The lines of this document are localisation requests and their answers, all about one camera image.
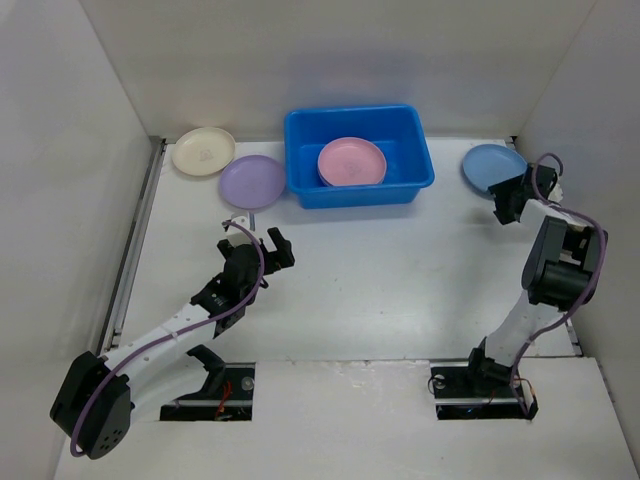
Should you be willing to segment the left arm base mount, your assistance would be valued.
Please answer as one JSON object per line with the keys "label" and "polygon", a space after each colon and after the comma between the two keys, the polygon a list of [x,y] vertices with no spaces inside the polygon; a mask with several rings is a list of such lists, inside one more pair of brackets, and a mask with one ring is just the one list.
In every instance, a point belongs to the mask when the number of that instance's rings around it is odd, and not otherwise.
{"label": "left arm base mount", "polygon": [[224,374],[209,375],[203,387],[161,407],[163,422],[244,422],[253,416],[255,363],[230,363]]}

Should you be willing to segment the blue plate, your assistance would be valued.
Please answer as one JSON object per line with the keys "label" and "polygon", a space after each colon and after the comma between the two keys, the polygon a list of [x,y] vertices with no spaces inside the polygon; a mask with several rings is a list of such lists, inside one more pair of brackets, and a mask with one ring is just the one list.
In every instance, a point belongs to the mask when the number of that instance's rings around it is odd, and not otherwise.
{"label": "blue plate", "polygon": [[337,188],[378,185],[384,181],[385,175],[385,169],[319,171],[319,178],[324,185]]}
{"label": "blue plate", "polygon": [[467,183],[487,197],[489,188],[523,175],[526,160],[516,151],[502,145],[482,144],[471,148],[462,159],[462,173]]}

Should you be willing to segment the pink plate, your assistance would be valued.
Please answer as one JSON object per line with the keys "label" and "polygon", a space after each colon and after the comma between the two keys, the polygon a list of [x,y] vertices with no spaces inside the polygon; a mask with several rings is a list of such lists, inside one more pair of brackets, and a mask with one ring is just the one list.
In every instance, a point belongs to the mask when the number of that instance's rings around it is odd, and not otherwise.
{"label": "pink plate", "polygon": [[325,145],[318,155],[317,171],[385,169],[387,160],[372,142],[357,137],[342,137]]}

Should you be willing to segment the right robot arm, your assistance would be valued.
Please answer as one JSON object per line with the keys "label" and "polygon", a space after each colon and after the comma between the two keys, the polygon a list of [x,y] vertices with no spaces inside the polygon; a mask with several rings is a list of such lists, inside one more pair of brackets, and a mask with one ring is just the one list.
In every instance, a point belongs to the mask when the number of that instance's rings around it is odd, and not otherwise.
{"label": "right robot arm", "polygon": [[530,165],[524,174],[489,187],[501,224],[517,222],[537,234],[516,304],[471,351],[463,371],[464,384],[474,394],[510,386],[529,346],[564,324],[595,293],[608,233],[586,215],[551,200],[562,172]]}

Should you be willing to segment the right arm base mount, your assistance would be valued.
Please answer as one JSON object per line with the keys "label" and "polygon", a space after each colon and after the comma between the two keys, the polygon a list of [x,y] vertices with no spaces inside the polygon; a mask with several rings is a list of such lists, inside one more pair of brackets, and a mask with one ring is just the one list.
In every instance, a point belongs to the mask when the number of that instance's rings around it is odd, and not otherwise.
{"label": "right arm base mount", "polygon": [[535,418],[539,405],[527,379],[517,377],[510,386],[500,380],[474,383],[466,361],[430,364],[427,382],[438,420],[524,420]]}

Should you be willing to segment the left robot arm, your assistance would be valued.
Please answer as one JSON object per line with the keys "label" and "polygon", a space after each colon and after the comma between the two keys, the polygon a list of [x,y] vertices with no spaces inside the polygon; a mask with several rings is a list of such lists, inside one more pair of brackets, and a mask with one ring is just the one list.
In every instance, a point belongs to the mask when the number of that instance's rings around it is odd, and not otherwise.
{"label": "left robot arm", "polygon": [[211,396],[225,381],[224,361],[207,347],[232,328],[252,305],[266,276],[295,263],[292,245],[277,228],[264,242],[233,221],[241,242],[217,248],[224,258],[213,277],[176,314],[130,344],[98,356],[86,351],[71,363],[50,410],[69,437],[73,457],[97,460],[110,453],[147,412],[197,389]]}

